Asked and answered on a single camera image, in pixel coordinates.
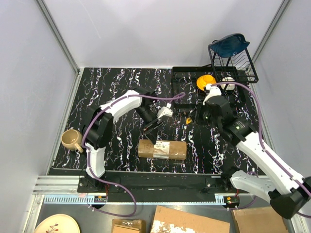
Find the yellow utility knife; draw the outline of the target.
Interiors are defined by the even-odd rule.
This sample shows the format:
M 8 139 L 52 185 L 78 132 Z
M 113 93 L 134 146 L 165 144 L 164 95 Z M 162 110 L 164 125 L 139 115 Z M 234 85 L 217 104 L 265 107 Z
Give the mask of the yellow utility knife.
M 190 124 L 190 123 L 192 123 L 192 119 L 191 119 L 190 117 L 188 117 L 188 118 L 186 119 L 186 124 Z

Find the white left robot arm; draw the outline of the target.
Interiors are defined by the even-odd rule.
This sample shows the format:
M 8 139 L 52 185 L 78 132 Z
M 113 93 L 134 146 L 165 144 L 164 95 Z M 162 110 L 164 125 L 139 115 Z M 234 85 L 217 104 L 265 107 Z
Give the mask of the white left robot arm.
M 116 120 L 128 112 L 135 110 L 143 120 L 143 134 L 154 145 L 157 141 L 158 127 L 162 125 L 150 109 L 156 100 L 156 92 L 146 91 L 140 87 L 128 90 L 125 94 L 98 108 L 91 108 L 91 113 L 83 127 L 83 146 L 86 147 L 86 172 L 91 178 L 88 187 L 94 192 L 104 189 L 105 180 L 105 148 L 112 139 L 113 127 Z

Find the brown cardboard express box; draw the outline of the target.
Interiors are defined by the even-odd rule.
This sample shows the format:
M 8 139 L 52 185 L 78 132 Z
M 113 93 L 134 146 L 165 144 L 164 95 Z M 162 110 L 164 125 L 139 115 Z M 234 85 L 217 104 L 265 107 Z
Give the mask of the brown cardboard express box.
M 185 160 L 187 157 L 187 143 L 183 141 L 156 141 L 141 139 L 138 144 L 140 158 Z

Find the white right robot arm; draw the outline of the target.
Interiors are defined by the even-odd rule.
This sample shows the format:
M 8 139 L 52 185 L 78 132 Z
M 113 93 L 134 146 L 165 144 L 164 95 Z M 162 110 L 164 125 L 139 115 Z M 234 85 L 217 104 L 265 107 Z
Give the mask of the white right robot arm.
M 221 179 L 225 192 L 244 190 L 270 203 L 281 217 L 291 219 L 311 200 L 311 179 L 286 164 L 245 119 L 233 114 L 223 96 L 214 96 L 196 106 L 195 122 L 210 125 L 221 137 L 250 157 L 269 178 L 262 181 L 237 168 Z

